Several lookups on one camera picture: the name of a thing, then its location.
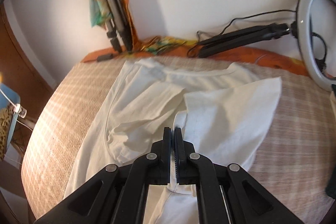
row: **metal rivet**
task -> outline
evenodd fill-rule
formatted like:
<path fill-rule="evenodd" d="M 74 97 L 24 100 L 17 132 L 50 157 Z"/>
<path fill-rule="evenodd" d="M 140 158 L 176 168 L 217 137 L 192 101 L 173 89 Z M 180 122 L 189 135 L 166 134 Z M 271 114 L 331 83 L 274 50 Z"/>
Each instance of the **metal rivet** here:
<path fill-rule="evenodd" d="M 192 159 L 192 160 L 198 160 L 201 156 L 198 154 L 198 153 L 191 153 L 189 155 L 189 157 Z"/>
<path fill-rule="evenodd" d="M 117 170 L 117 166 L 115 164 L 109 164 L 107 165 L 105 170 L 109 173 L 112 173 L 112 172 L 115 172 L 115 170 Z"/>
<path fill-rule="evenodd" d="M 231 165 L 229 166 L 229 168 L 230 168 L 230 170 L 233 171 L 233 172 L 238 172 L 239 169 L 240 169 L 240 167 L 239 167 L 238 164 L 231 164 Z"/>
<path fill-rule="evenodd" d="M 149 160 L 155 160 L 157 158 L 157 155 L 155 153 L 148 153 L 147 159 Z"/>

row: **bed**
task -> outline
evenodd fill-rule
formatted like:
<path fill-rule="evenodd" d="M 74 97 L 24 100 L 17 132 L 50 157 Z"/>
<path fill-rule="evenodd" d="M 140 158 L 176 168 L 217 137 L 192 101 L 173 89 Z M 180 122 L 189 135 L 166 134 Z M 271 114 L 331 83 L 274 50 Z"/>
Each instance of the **bed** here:
<path fill-rule="evenodd" d="M 174 68 L 225 69 L 230 61 L 155 57 Z M 64 195 L 81 143 L 125 59 L 79 63 L 59 85 L 31 136 L 21 177 L 36 218 Z M 336 165 L 336 122 L 330 93 L 309 77 L 242 64 L 261 78 L 281 77 L 272 126 L 250 174 L 304 223 L 319 223 L 333 204 L 325 186 Z"/>

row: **white cable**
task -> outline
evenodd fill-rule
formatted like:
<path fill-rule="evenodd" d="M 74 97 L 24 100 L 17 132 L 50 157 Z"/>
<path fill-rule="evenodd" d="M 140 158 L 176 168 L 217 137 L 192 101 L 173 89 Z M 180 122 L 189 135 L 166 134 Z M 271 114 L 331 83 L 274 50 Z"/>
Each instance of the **white cable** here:
<path fill-rule="evenodd" d="M 9 99 L 8 97 L 7 97 L 7 95 L 0 89 L 0 92 L 2 93 L 2 95 L 14 106 L 14 107 L 16 107 L 16 105 L 11 101 L 11 99 Z"/>
<path fill-rule="evenodd" d="M 20 123 L 21 125 L 25 126 L 26 128 L 28 128 L 31 132 L 33 132 L 33 130 L 29 126 L 25 125 L 23 122 L 20 122 L 19 120 L 16 120 L 16 121 Z"/>
<path fill-rule="evenodd" d="M 16 160 L 12 160 L 10 157 L 8 157 L 7 155 L 5 155 L 5 157 L 6 158 L 8 158 L 9 160 L 11 160 L 11 161 L 14 161 L 14 162 L 16 162 L 17 164 L 20 164 L 20 165 L 22 165 L 22 163 L 20 163 L 20 162 L 18 162 L 18 161 L 16 161 Z"/>

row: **white ring light frame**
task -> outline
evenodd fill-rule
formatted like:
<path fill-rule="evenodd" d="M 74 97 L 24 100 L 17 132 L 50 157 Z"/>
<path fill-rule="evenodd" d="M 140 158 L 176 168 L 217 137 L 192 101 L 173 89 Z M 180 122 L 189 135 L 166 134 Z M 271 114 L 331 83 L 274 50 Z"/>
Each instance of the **white ring light frame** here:
<path fill-rule="evenodd" d="M 297 30 L 300 52 L 311 78 L 324 90 L 332 91 L 331 85 L 336 85 L 336 79 L 332 80 L 323 75 L 315 62 L 310 37 L 310 9 L 314 0 L 299 0 L 297 9 Z"/>

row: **black tripod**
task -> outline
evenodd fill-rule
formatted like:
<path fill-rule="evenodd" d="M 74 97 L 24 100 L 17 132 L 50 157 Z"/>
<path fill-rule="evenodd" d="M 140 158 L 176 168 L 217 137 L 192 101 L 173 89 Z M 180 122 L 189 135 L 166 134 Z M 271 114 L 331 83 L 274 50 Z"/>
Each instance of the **black tripod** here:
<path fill-rule="evenodd" d="M 133 164 L 107 165 L 35 224 L 141 224 L 149 185 L 170 182 L 174 144 L 177 183 L 196 185 L 200 224 L 303 224 L 237 164 L 213 164 L 165 128 L 163 140 Z"/>
<path fill-rule="evenodd" d="M 113 15 L 113 19 L 106 22 L 106 27 L 108 29 L 107 37 L 110 39 L 113 48 L 117 52 L 122 52 L 120 42 L 123 42 L 127 51 L 132 51 L 133 43 L 131 28 L 122 0 L 107 0 L 107 3 Z"/>

